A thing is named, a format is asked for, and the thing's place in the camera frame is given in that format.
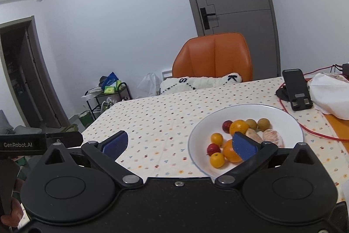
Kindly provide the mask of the left hand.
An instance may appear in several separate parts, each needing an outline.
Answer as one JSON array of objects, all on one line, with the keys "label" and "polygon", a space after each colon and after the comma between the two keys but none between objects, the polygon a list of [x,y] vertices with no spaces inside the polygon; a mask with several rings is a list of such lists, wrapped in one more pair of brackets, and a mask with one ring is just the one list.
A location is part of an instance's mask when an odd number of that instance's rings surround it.
[{"label": "left hand", "polygon": [[[17,178],[14,184],[13,191],[19,193],[21,191],[23,184],[24,184],[24,181]],[[23,215],[24,215],[24,212],[21,207],[21,204],[16,198],[12,197],[11,213],[9,215],[2,215],[1,223],[4,226],[16,228],[19,225],[20,221],[22,220]]]}]

